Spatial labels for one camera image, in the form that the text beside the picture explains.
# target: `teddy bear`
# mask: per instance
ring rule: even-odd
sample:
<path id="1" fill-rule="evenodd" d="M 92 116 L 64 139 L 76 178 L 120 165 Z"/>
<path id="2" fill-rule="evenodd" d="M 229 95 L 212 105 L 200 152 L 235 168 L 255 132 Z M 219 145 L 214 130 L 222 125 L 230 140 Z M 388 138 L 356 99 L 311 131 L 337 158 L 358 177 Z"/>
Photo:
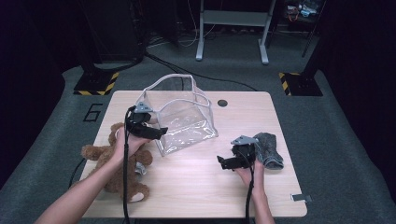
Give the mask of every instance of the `teddy bear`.
<path id="1" fill-rule="evenodd" d="M 81 155 L 87 160 L 97 161 L 95 168 L 90 172 L 93 174 L 96 170 L 101 168 L 111 158 L 114 145 L 116 143 L 117 130 L 124 124 L 122 122 L 113 124 L 110 127 L 111 133 L 108 136 L 109 146 L 96 147 L 87 145 L 82 148 Z M 127 199 L 129 202 L 138 202 L 147 199 L 149 196 L 149 187 L 139 183 L 140 171 L 144 170 L 144 166 L 149 166 L 152 163 L 152 155 L 148 150 L 139 148 L 134 155 L 128 160 L 128 189 Z M 105 190 L 112 193 L 118 193 L 123 198 L 123 176 L 122 167 L 114 174 L 114 176 L 105 185 Z"/>

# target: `table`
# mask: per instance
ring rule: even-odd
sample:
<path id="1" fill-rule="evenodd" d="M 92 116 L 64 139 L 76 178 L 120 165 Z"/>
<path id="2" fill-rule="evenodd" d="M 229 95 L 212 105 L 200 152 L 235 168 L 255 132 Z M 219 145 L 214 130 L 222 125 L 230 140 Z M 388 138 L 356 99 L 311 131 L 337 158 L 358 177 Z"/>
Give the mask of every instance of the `table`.
<path id="1" fill-rule="evenodd" d="M 265 47 L 265 39 L 268 35 L 268 29 L 271 24 L 273 11 L 276 0 L 271 0 L 268 12 L 243 12 L 243 11 L 221 11 L 205 10 L 204 0 L 201 0 L 200 11 L 200 28 L 199 41 L 196 61 L 201 61 L 204 54 L 204 24 L 221 24 L 221 25 L 244 25 L 244 26 L 261 26 L 264 28 L 262 39 L 259 39 L 259 49 L 262 56 L 262 63 L 268 64 L 268 55 Z"/>
<path id="2" fill-rule="evenodd" d="M 135 104 L 141 91 L 114 92 L 103 122 L 94 141 L 96 146 L 108 145 L 110 126 L 123 121 L 128 107 Z M 295 202 L 291 194 L 301 194 L 290 154 L 267 92 L 207 91 L 213 103 L 215 127 L 219 137 L 162 157 L 152 141 L 145 148 L 152 153 L 153 163 L 147 167 L 142 183 L 150 187 L 150 195 L 143 202 L 129 203 L 130 217 L 137 218 L 241 218 L 245 217 L 246 188 L 239 175 L 222 170 L 217 156 L 231 158 L 231 141 L 240 135 L 256 133 L 276 135 L 276 150 L 284 159 L 280 171 L 265 170 L 264 183 L 270 209 L 274 217 L 303 217 L 307 210 L 304 201 Z M 226 100 L 227 106 L 219 106 Z M 95 166 L 87 161 L 81 179 Z M 250 203 L 254 216 L 253 203 Z M 102 192 L 84 217 L 123 217 L 122 199 L 118 194 Z"/>

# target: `gray carpet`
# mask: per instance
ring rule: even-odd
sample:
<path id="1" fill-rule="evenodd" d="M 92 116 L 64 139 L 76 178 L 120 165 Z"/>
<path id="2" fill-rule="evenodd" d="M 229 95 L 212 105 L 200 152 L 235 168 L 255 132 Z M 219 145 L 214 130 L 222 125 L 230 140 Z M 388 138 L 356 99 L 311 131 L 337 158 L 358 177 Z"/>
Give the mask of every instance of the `gray carpet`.
<path id="1" fill-rule="evenodd" d="M 315 76 L 324 94 L 322 97 L 290 97 L 282 90 L 278 73 L 303 71 L 315 43 L 302 58 L 305 39 L 295 35 L 275 35 L 268 49 L 270 63 L 262 65 L 258 38 L 256 35 L 231 35 L 206 40 L 201 62 L 195 61 L 196 42 L 190 47 L 179 48 L 162 44 L 148 48 L 148 52 L 195 74 L 239 81 L 271 94 L 301 189 L 314 199 L 307 204 L 305 217 L 276 218 L 276 223 L 396 223 L 396 206 L 385 181 L 350 129 L 325 76 L 320 71 Z M 137 66 L 120 72 L 111 93 L 143 90 L 171 73 L 169 68 L 145 58 Z M 64 72 L 66 86 L 62 99 L 0 191 L 0 223 L 33 223 L 67 190 L 70 176 L 81 160 L 81 147 L 93 143 L 111 94 L 74 95 L 73 88 L 81 75 L 79 67 Z M 203 77 L 195 79 L 203 91 L 252 91 L 232 82 Z M 92 104 L 102 104 L 94 108 L 101 111 L 99 118 L 84 122 Z M 240 223 L 235 219 L 138 221 L 148 224 Z M 80 223 L 121 224 L 122 219 L 84 218 Z"/>

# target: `human arm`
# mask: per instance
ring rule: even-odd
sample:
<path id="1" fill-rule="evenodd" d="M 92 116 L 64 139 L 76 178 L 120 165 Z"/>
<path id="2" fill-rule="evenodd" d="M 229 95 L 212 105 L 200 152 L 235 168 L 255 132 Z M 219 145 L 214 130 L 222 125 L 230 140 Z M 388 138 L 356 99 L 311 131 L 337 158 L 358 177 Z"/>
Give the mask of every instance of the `human arm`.
<path id="1" fill-rule="evenodd" d="M 251 180 L 251 173 L 249 169 L 238 168 L 235 171 L 241 176 L 245 186 L 249 186 Z M 264 190 L 264 166 L 261 162 L 255 160 L 254 162 L 254 188 L 251 192 L 251 198 L 254 203 L 255 220 L 257 224 L 275 223 L 271 214 L 267 195 Z"/>
<path id="2" fill-rule="evenodd" d="M 122 166 L 125 144 L 123 128 L 119 129 L 118 136 L 111 159 L 50 205 L 35 223 L 77 223 L 81 219 L 105 184 Z M 128 155 L 133 155 L 147 142 L 148 139 L 130 134 Z"/>

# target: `transparent tote bag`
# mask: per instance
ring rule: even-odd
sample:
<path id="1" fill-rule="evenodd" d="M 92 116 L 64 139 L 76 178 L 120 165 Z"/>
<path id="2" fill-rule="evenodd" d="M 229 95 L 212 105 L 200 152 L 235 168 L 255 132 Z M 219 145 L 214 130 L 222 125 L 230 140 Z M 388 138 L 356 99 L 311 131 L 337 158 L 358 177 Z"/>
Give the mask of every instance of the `transparent tote bag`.
<path id="1" fill-rule="evenodd" d="M 211 102 L 191 75 L 171 74 L 143 89 L 136 103 L 152 108 L 152 128 L 168 128 L 155 140 L 162 156 L 217 137 Z"/>

